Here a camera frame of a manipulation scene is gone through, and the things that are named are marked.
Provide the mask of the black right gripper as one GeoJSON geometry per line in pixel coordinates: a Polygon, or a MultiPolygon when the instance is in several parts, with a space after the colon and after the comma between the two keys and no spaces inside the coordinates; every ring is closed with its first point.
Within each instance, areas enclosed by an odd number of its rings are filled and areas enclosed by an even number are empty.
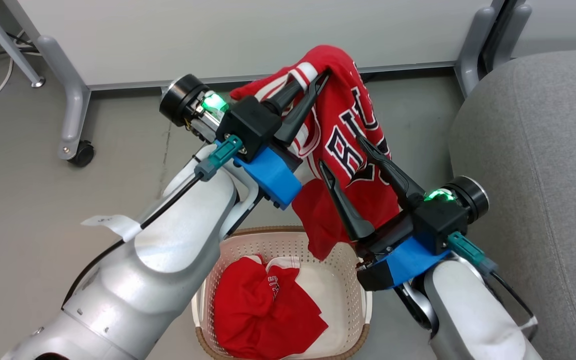
{"type": "Polygon", "coordinates": [[[468,226],[468,211],[456,201],[428,200],[425,191],[388,156],[366,137],[356,137],[359,148],[366,155],[366,162],[378,169],[381,178],[397,195],[402,210],[375,230],[354,207],[342,190],[341,183],[326,162],[318,162],[318,171],[338,213],[340,222],[351,242],[356,242],[358,256],[390,255],[407,240],[414,240],[432,256],[446,250],[444,244],[454,232],[464,233],[468,226]]]}

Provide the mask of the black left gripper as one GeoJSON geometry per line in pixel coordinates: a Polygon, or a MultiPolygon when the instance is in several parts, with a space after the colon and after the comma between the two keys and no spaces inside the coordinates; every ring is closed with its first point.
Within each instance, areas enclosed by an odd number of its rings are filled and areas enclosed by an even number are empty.
{"type": "Polygon", "coordinates": [[[303,161],[286,147],[293,143],[329,78],[330,70],[325,70],[311,80],[306,91],[297,80],[290,80],[263,101],[254,96],[245,96],[230,104],[217,128],[216,139],[222,142],[227,137],[238,137],[246,152],[237,157],[246,164],[251,164],[269,148],[288,168],[301,166],[303,161]],[[281,114],[299,94],[303,94],[301,100],[282,123],[281,114]]]}

